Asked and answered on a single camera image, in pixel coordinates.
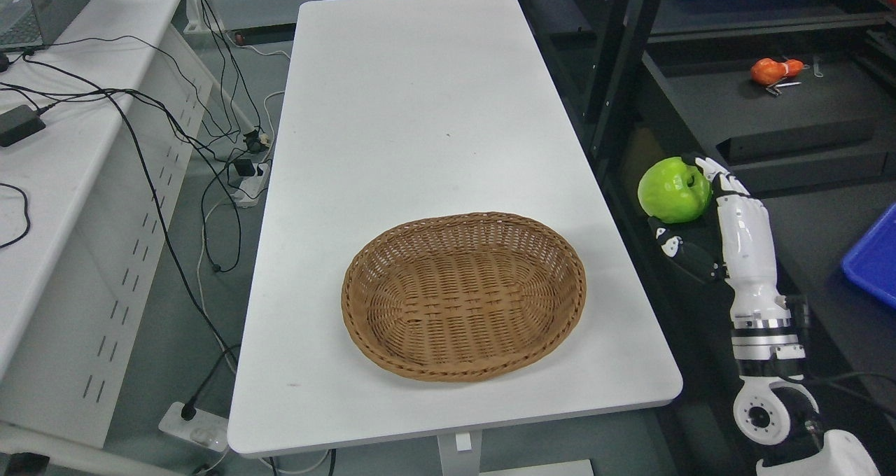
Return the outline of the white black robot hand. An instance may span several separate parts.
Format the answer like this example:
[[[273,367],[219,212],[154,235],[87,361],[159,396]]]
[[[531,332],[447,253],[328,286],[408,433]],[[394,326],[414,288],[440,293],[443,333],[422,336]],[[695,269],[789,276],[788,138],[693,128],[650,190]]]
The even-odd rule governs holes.
[[[713,189],[704,214],[713,215],[719,228],[721,258],[686,241],[673,230],[674,224],[647,216],[659,248],[692,277],[725,279],[735,292],[730,317],[736,329],[791,326],[792,314],[777,289],[774,238],[764,204],[713,158],[681,158],[697,167]]]

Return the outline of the white robot forearm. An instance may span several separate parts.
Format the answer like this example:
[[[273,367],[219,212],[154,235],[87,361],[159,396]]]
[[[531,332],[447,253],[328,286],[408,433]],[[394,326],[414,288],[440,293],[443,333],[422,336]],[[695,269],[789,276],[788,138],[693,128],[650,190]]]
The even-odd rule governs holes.
[[[809,307],[800,295],[736,300],[731,345],[743,385],[737,428],[759,445],[758,475],[877,475],[858,438],[823,425],[807,384]]]

